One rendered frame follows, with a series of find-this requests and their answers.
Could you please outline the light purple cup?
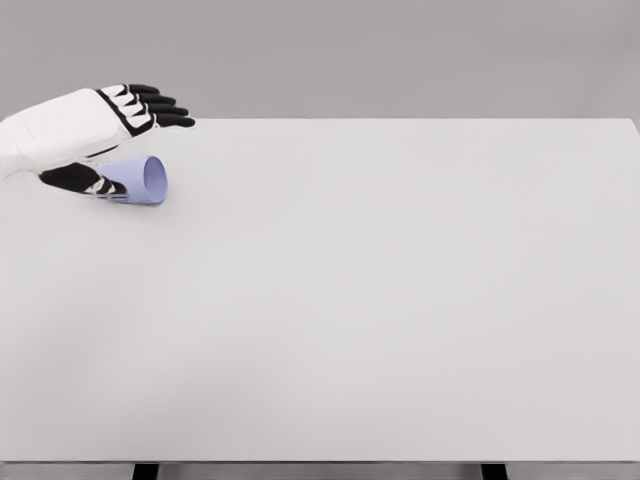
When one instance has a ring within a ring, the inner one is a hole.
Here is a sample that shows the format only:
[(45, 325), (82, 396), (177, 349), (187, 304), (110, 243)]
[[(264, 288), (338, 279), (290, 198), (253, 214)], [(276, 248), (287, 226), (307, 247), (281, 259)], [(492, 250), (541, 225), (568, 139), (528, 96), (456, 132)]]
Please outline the light purple cup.
[(97, 164), (94, 169), (124, 186), (124, 193), (108, 194), (109, 200), (136, 204), (158, 205), (167, 195), (168, 180), (164, 164), (155, 156), (139, 156)]

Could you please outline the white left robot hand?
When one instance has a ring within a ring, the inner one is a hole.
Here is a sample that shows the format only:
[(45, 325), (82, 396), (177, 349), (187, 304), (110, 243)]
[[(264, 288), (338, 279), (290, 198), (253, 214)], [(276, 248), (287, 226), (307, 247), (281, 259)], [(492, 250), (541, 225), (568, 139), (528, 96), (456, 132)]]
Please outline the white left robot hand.
[(145, 84), (82, 88), (13, 115), (18, 148), (47, 186), (123, 199), (127, 188), (87, 162), (155, 129), (192, 128), (177, 100)]

